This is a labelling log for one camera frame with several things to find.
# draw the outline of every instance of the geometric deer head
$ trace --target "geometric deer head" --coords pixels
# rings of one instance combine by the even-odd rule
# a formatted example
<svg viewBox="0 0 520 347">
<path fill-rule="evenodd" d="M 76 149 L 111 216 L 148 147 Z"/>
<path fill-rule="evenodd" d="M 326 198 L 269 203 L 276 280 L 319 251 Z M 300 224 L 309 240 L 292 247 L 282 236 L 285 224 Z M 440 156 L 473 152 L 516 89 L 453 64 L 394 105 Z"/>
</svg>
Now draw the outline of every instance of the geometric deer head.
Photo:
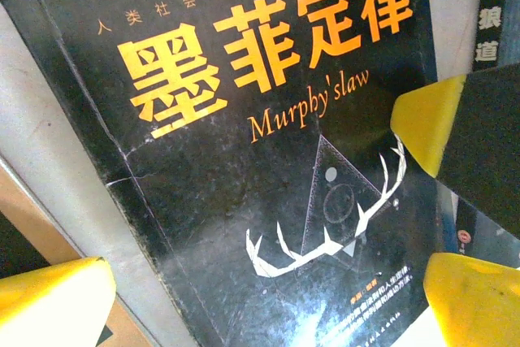
<svg viewBox="0 0 520 347">
<path fill-rule="evenodd" d="M 343 250 L 344 252 L 352 256 L 353 251 L 355 249 L 356 240 L 361 236 L 361 234 L 365 232 L 370 219 L 374 217 L 374 215 L 385 205 L 385 203 L 390 199 L 390 197 L 396 192 L 397 188 L 399 187 L 405 176 L 405 150 L 398 136 L 396 136 L 396 139 L 397 147 L 392 148 L 392 151 L 395 152 L 399 157 L 399 167 L 397 169 L 396 180 L 393 186 L 389 189 L 387 164 L 383 156 L 380 154 L 379 158 L 381 160 L 384 175 L 383 187 L 380 190 L 380 192 L 377 192 L 377 194 L 379 195 L 377 201 L 375 201 L 375 203 L 368 207 L 366 210 L 362 209 L 359 202 L 357 203 L 357 213 L 359 218 L 357 220 L 357 226 L 355 228 L 354 234 L 349 238 L 349 240 L 347 240 L 344 243 L 338 243 L 333 241 L 329 236 L 327 228 L 323 225 L 323 243 L 321 245 L 318 245 L 311 251 L 307 252 L 306 254 L 298 254 L 294 251 L 291 251 L 288 248 L 288 245 L 285 242 L 284 235 L 280 228 L 280 223 L 277 223 L 276 232 L 278 235 L 279 245 L 282 251 L 286 255 L 288 255 L 293 260 L 293 262 L 286 267 L 275 267 L 258 256 L 260 245 L 262 243 L 262 236 L 258 238 L 256 244 L 253 244 L 250 238 L 250 231 L 248 229 L 245 233 L 245 248 L 249 255 L 249 258 L 251 259 L 253 268 L 256 271 L 256 273 L 266 278 L 275 278 L 277 276 L 286 274 L 290 271 L 294 271 L 297 268 L 323 255 L 333 256 L 341 250 Z"/>
</svg>

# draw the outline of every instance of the yellow plastic corner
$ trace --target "yellow plastic corner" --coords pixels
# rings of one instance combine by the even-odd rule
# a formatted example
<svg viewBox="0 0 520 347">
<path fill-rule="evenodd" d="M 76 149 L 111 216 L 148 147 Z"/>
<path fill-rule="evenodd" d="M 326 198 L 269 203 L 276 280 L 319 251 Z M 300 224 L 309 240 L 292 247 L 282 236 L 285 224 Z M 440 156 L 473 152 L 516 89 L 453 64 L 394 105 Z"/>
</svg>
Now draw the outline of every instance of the yellow plastic corner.
<svg viewBox="0 0 520 347">
<path fill-rule="evenodd" d="M 115 299 L 103 258 L 85 258 L 0 280 L 0 345 L 96 345 Z"/>
<path fill-rule="evenodd" d="M 430 176 L 437 177 L 457 113 L 466 75 L 401 95 L 390 127 Z"/>
<path fill-rule="evenodd" d="M 424 290 L 449 346 L 520 345 L 520 271 L 458 254 L 433 254 Z"/>
</svg>

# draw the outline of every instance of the white illustration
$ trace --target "white illustration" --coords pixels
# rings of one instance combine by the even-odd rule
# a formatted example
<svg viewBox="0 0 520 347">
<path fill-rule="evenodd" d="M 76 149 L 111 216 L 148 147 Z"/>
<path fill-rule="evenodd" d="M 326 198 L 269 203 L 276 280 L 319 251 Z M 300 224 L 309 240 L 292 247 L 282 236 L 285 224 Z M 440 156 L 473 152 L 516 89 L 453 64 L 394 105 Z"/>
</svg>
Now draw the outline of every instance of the white illustration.
<svg viewBox="0 0 520 347">
<path fill-rule="evenodd" d="M 396 192 L 397 188 L 403 181 L 403 178 L 405 176 L 406 172 L 406 159 L 405 159 L 405 149 L 404 146 L 399 139 L 398 136 L 396 136 L 397 139 L 397 148 L 392 148 L 392 150 L 399 156 L 399 167 L 397 169 L 396 174 L 396 182 L 394 185 L 388 189 L 388 168 L 387 164 L 383 158 L 383 156 L 380 154 L 379 157 L 381 159 L 381 165 L 383 166 L 383 173 L 384 173 L 384 184 L 383 188 L 380 192 L 380 198 L 374 205 L 372 205 L 369 209 L 363 210 L 362 207 L 357 203 L 357 211 L 359 213 L 359 220 L 357 222 L 357 227 L 355 234 L 353 238 L 348 242 L 347 245 L 342 245 L 340 243 L 337 243 L 333 241 L 327 229 L 325 226 L 323 226 L 323 235 L 324 235 L 324 241 L 321 245 L 316 247 L 315 249 L 311 250 L 309 253 L 305 255 L 297 254 L 293 251 L 291 251 L 287 243 L 285 242 L 284 235 L 282 234 L 282 230 L 280 228 L 280 223 L 277 223 L 277 234 L 278 234 L 278 240 L 280 247 L 284 251 L 285 254 L 287 254 L 291 259 L 293 259 L 294 262 L 289 264 L 286 267 L 275 267 L 271 265 L 270 263 L 266 262 L 262 258 L 258 256 L 258 252 L 260 250 L 260 244 L 262 243 L 262 236 L 258 239 L 256 245 L 253 244 L 253 242 L 250 239 L 250 233 L 249 229 L 245 233 L 245 248 L 247 250 L 247 253 L 249 255 L 249 258 L 251 259 L 251 262 L 253 263 L 254 270 L 256 273 L 260 276 L 264 276 L 266 278 L 275 278 L 277 276 L 286 274 L 290 271 L 296 270 L 298 267 L 303 266 L 304 264 L 307 264 L 308 262 L 319 258 L 322 255 L 335 255 L 339 251 L 343 250 L 345 253 L 349 254 L 350 256 L 353 256 L 355 246 L 356 246 L 356 240 L 365 232 L 369 220 L 374 217 L 374 215 L 377 213 L 378 210 L 382 208 L 382 206 L 390 199 L 390 197 Z M 326 172 L 327 180 L 334 179 L 336 177 L 336 169 L 327 170 Z"/>
</svg>

